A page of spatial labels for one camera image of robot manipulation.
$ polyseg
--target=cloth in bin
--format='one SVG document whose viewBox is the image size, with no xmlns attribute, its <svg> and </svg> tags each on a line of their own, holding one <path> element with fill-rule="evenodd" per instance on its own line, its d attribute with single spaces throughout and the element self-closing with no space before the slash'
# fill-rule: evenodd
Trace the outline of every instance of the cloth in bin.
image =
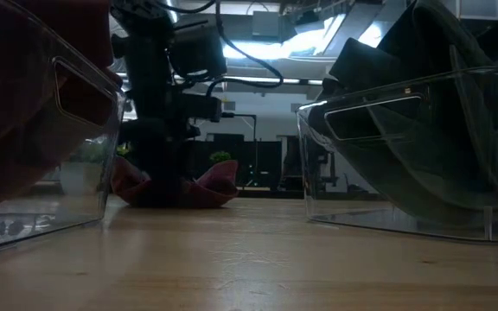
<svg viewBox="0 0 498 311">
<path fill-rule="evenodd" d="M 338 87 L 326 88 L 321 98 L 489 65 L 492 61 L 452 13 L 439 2 L 418 0 L 377 48 L 347 41 L 330 71 Z M 405 137 L 412 143 L 333 142 L 372 187 L 406 213 L 427 223 L 483 225 L 485 206 L 492 206 L 497 217 L 498 171 L 482 160 L 495 131 L 484 123 L 483 103 L 466 100 L 476 92 L 474 84 L 462 79 L 435 84 L 430 89 L 431 109 L 400 101 L 344 111 L 326 122 L 325 111 L 342 108 L 328 103 L 310 113 L 310 126 L 332 136 L 329 125 L 344 138 L 386 136 L 412 128 Z M 496 92 L 492 95 L 498 100 Z"/>
<path fill-rule="evenodd" d="M 152 180 L 123 157 L 118 157 L 112 173 L 112 190 L 132 206 L 219 207 L 238 195 L 235 176 L 237 161 L 215 164 L 196 181 L 181 180 L 179 189 L 167 179 Z"/>
<path fill-rule="evenodd" d="M 108 0 L 15 3 L 105 71 L 118 88 L 120 78 L 106 71 L 112 64 Z M 40 180 L 86 138 L 105 134 L 107 122 L 119 122 L 111 101 L 98 91 L 71 74 L 57 80 L 48 70 L 47 53 L 53 51 L 45 49 L 51 40 L 56 39 L 47 30 L 0 4 L 0 202 Z M 55 104 L 56 86 L 61 107 Z"/>
</svg>

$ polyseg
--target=black cable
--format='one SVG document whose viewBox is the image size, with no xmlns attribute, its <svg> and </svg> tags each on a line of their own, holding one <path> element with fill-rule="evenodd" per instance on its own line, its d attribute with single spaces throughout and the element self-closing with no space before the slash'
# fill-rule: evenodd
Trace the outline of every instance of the black cable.
<svg viewBox="0 0 498 311">
<path fill-rule="evenodd" d="M 222 25 L 222 18 L 220 17 L 220 0 L 214 0 L 216 3 L 216 13 L 214 14 L 214 17 L 216 18 L 216 28 L 218 29 L 218 34 L 220 35 L 220 38 L 228 45 L 230 48 L 233 48 L 235 51 L 238 53 L 244 55 L 246 58 L 249 60 L 252 60 L 256 62 L 257 64 L 261 65 L 262 67 L 268 69 L 271 73 L 274 73 L 276 77 L 278 77 L 278 82 L 274 83 L 259 83 L 259 82 L 251 82 L 251 81 L 245 81 L 242 79 L 232 79 L 232 78 L 221 78 L 217 79 L 213 83 L 208 86 L 207 89 L 207 96 L 211 96 L 213 93 L 213 89 L 216 85 L 218 85 L 221 82 L 233 82 L 233 83 L 240 83 L 244 84 L 246 86 L 254 86 L 254 87 L 263 87 L 263 88 L 276 88 L 281 86 L 284 83 L 284 76 L 274 67 L 270 66 L 267 64 L 264 60 L 260 60 L 256 57 L 253 57 L 245 52 L 243 52 L 241 49 L 235 46 L 230 39 L 226 37 L 224 34 L 224 26 Z"/>
<path fill-rule="evenodd" d="M 200 13 L 200 12 L 210 8 L 211 6 L 213 6 L 213 4 L 216 2 L 216 0 L 210 0 L 207 4 L 203 5 L 202 7 L 197 8 L 197 9 L 192 9 L 192 10 L 175 8 L 173 6 L 169 6 L 165 3 L 161 3 L 158 0 L 154 0 L 151 2 L 154 3 L 157 7 L 160 7 L 162 9 L 171 10 L 171 11 L 174 11 L 177 13 L 183 13 L 183 14 L 194 14 L 194 13 Z"/>
<path fill-rule="evenodd" d="M 213 83 L 211 83 L 210 86 L 208 87 L 208 89 L 207 89 L 207 96 L 210 96 L 210 94 L 213 93 L 214 87 L 216 85 L 218 85 L 219 83 L 221 83 L 221 82 L 233 82 L 233 83 L 244 84 L 246 86 L 263 87 L 263 88 L 276 88 L 276 87 L 281 86 L 284 83 L 284 76 L 282 76 L 282 74 L 276 68 L 270 66 L 269 64 L 267 64 L 263 60 L 260 60 L 260 59 L 258 59 L 256 57 L 253 57 L 253 56 L 251 56 L 251 55 L 243 52 L 241 49 L 239 49 L 238 47 L 236 47 L 230 41 L 230 39 L 228 39 L 226 37 L 226 35 L 224 34 L 224 26 L 222 25 L 222 18 L 220 17 L 220 0 L 210 0 L 207 4 L 201 6 L 200 8 L 193 9 L 193 10 L 186 10 L 186 9 L 175 8 L 175 7 L 169 6 L 169 5 L 164 4 L 164 3 L 160 3 L 158 1 L 153 1 L 153 3 L 156 6 L 161 7 L 163 9 L 171 10 L 171 11 L 178 12 L 178 13 L 184 13 L 184 14 L 199 13 L 199 12 L 202 12 L 203 10 L 208 9 L 213 4 L 216 4 L 215 5 L 216 12 L 214 14 L 214 17 L 216 18 L 216 28 L 218 29 L 218 34 L 219 34 L 220 38 L 222 38 L 222 40 L 228 46 L 230 46 L 230 48 L 233 48 L 235 51 L 237 51 L 238 53 L 244 55 L 249 60 L 252 60 L 252 61 L 260 64 L 262 67 L 268 69 L 271 73 L 274 73 L 274 75 L 276 77 L 278 77 L 278 82 L 274 82 L 274 83 L 259 83 L 259 82 L 251 82 L 251 81 L 245 81 L 245 80 L 242 80 L 242 79 L 232 79 L 232 78 L 221 78 L 221 79 L 217 79 L 216 81 L 214 81 Z"/>
</svg>

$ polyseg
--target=pink cloth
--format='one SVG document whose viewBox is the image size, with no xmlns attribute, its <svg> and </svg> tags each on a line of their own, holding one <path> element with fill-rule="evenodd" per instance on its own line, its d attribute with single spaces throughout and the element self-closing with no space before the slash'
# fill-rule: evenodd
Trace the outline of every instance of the pink cloth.
<svg viewBox="0 0 498 311">
<path fill-rule="evenodd" d="M 156 186 L 158 182 L 144 176 L 138 168 L 123 157 L 118 157 L 112 174 L 112 190 L 133 206 L 138 206 L 140 198 L 147 198 L 150 194 L 154 200 L 152 206 L 162 206 L 163 201 L 174 201 L 179 207 L 219 207 L 238 196 L 239 191 L 235 186 L 237 169 L 237 161 L 220 162 L 211 167 L 196 182 L 182 180 L 181 191 L 177 194 L 170 194 Z"/>
</svg>

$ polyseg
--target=table surface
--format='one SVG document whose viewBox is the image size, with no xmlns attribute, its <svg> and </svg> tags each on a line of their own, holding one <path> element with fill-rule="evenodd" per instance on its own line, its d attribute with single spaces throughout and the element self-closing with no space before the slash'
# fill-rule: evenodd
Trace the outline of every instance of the table surface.
<svg viewBox="0 0 498 311">
<path fill-rule="evenodd" d="M 301 200 L 111 206 L 0 251 L 0 310 L 498 310 L 498 245 L 313 224 Z"/>
</svg>

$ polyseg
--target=green plant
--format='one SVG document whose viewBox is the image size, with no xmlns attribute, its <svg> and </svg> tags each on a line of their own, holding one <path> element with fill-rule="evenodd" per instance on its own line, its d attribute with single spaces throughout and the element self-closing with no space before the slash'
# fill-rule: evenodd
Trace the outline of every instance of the green plant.
<svg viewBox="0 0 498 311">
<path fill-rule="evenodd" d="M 130 152 L 130 147 L 128 146 L 127 143 L 123 143 L 119 146 L 117 146 L 117 155 L 119 156 L 126 156 Z"/>
<path fill-rule="evenodd" d="M 232 160 L 232 157 L 226 151 L 218 151 L 218 152 L 214 152 L 210 156 L 210 160 L 212 163 L 219 163 L 219 162 Z"/>
<path fill-rule="evenodd" d="M 68 158 L 69 162 L 102 163 L 105 160 L 106 143 L 85 141 Z"/>
</svg>

